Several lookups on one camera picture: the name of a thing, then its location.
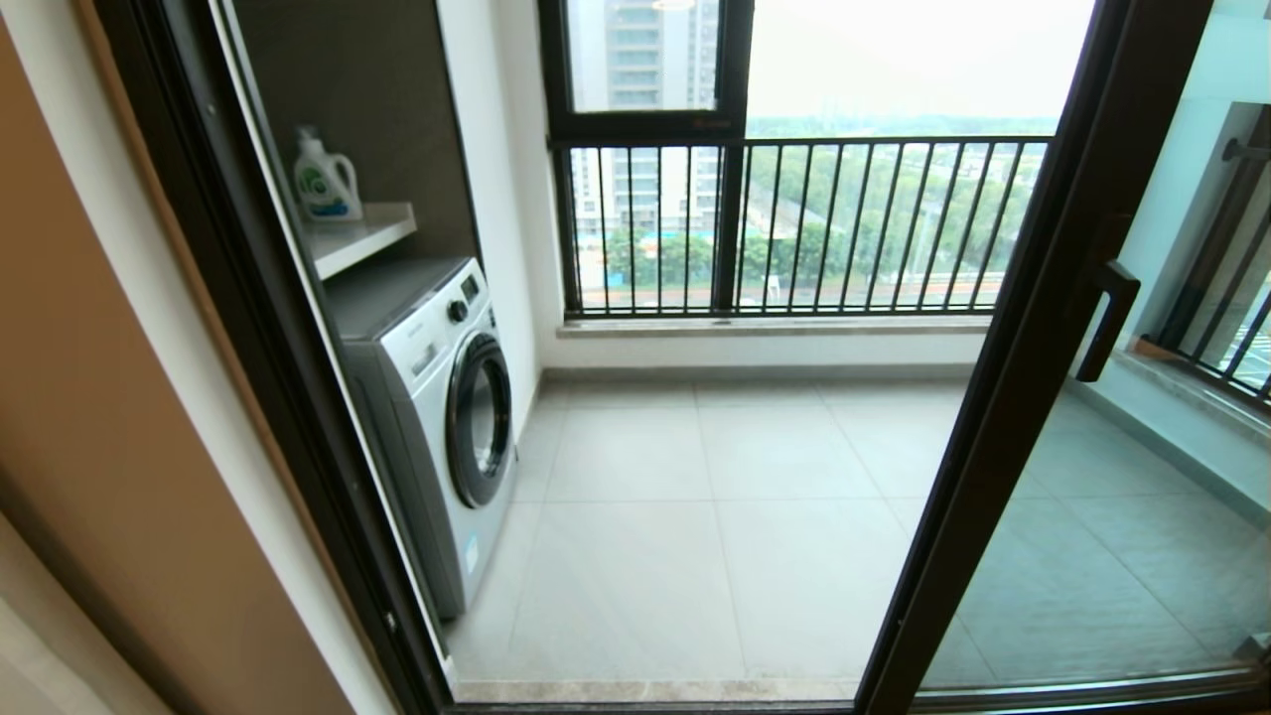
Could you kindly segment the built-in laundry cabinet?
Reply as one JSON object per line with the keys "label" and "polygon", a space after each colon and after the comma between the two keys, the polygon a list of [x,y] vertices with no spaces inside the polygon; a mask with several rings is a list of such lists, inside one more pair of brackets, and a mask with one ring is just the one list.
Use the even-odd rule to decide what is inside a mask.
{"label": "built-in laundry cabinet", "polygon": [[384,284],[427,259],[486,265],[440,0],[221,1],[308,271],[318,271],[318,224],[292,177],[302,126],[351,159],[364,203],[408,204],[416,217],[413,232],[314,281],[323,326],[336,328],[336,291],[356,279]]}

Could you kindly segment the white cabinet shelf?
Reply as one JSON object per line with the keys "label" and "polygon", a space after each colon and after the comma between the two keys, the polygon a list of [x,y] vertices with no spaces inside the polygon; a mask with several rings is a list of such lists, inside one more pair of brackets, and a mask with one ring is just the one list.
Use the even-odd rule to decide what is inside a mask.
{"label": "white cabinet shelf", "polygon": [[411,203],[364,204],[364,218],[304,222],[301,234],[319,279],[332,279],[360,262],[393,246],[417,230]]}

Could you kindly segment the dark framed sliding glass door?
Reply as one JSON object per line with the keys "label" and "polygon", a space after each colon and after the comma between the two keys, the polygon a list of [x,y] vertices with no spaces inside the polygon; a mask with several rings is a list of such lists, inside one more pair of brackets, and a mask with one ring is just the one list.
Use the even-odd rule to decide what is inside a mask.
{"label": "dark framed sliding glass door", "polygon": [[1271,715],[1271,0],[1097,0],[858,715]]}

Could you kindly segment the stone window sill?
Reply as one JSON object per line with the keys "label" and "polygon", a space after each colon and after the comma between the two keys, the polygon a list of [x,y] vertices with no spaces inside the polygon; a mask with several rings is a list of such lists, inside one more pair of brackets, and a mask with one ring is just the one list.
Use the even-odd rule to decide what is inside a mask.
{"label": "stone window sill", "polygon": [[985,334],[991,314],[858,314],[858,316],[613,317],[568,320],[559,340],[666,340],[698,338],[840,338]]}

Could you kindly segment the dark window frame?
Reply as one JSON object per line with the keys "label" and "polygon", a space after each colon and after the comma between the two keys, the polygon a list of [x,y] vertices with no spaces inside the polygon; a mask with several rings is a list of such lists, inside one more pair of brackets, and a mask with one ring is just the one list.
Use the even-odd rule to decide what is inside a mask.
{"label": "dark window frame", "polygon": [[755,0],[536,4],[563,316],[730,316]]}

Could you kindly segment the stone door threshold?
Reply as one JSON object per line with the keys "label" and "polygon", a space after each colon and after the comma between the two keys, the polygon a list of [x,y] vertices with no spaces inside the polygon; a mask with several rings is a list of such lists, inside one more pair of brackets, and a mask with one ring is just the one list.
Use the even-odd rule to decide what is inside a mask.
{"label": "stone door threshold", "polygon": [[811,702],[850,700],[858,678],[468,679],[459,704]]}

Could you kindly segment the silver front-load washing machine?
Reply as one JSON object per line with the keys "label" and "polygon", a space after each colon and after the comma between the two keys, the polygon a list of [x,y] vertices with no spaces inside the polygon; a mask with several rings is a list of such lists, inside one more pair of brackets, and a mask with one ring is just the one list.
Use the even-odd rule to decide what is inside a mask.
{"label": "silver front-load washing machine", "polygon": [[477,601],[513,485],[513,392],[480,263],[365,262],[324,284],[386,502],[436,616]]}

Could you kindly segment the beige curtain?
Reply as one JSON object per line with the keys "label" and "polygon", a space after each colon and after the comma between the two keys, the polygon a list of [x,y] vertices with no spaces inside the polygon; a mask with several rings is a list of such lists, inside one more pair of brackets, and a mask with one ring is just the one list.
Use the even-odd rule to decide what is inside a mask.
{"label": "beige curtain", "polygon": [[1,514],[0,715],[174,715]]}

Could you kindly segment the white laundry detergent bottle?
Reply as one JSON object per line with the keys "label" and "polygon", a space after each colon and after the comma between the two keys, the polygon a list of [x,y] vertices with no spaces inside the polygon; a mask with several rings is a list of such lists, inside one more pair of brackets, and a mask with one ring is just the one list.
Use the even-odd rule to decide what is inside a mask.
{"label": "white laundry detergent bottle", "polygon": [[310,124],[296,127],[296,141],[292,182],[305,217],[314,222],[362,221],[364,204],[350,157],[328,151]]}

